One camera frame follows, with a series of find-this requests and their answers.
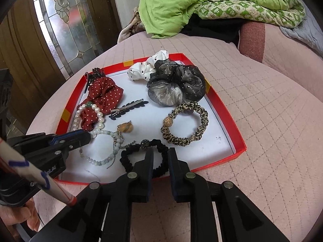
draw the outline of black scalloped hair clip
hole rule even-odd
[[[103,71],[101,72],[101,69],[98,68],[98,67],[93,68],[91,74],[88,73],[88,72],[86,72],[84,75],[85,75],[86,80],[87,80],[84,93],[86,93],[86,91],[88,90],[89,86],[91,84],[93,84],[96,79],[98,79],[100,77],[105,77],[105,73]]]
[[[121,117],[122,115],[129,112],[130,110],[133,110],[139,107],[144,107],[145,104],[148,104],[148,103],[149,103],[148,101],[144,101],[143,99],[132,101],[131,103],[128,103],[120,108],[111,110],[111,115],[109,115],[109,117],[112,120],[116,120],[117,117]]]

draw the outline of stained glass panel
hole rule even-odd
[[[72,61],[78,55],[78,48],[66,23],[55,14],[49,18],[57,42],[59,43],[63,54],[68,62]]]
[[[103,52],[86,0],[34,0],[46,43],[64,77]]]

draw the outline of gold bead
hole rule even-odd
[[[133,125],[131,123],[131,121],[127,122],[127,123],[122,123],[118,125],[118,129],[120,132],[122,133],[130,133],[133,130]]]
[[[163,125],[165,126],[165,127],[170,127],[170,126],[172,126],[173,125],[173,119],[171,118],[171,117],[166,117],[166,118],[164,118],[164,120],[163,120]]]

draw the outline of red polka dot scrunchie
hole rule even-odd
[[[100,77],[89,87],[88,97],[80,104],[92,102],[96,104],[104,115],[109,115],[111,110],[117,107],[123,94],[123,89],[116,86],[114,81],[109,77]],[[94,124],[97,123],[98,117],[91,107],[86,107],[80,114],[84,131],[92,131]]]

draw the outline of wooden door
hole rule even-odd
[[[91,17],[104,51],[117,44],[121,31],[115,0],[87,0]]]
[[[0,25],[2,68],[9,68],[14,79],[9,110],[28,128],[65,82],[42,34],[33,0],[17,0]]]

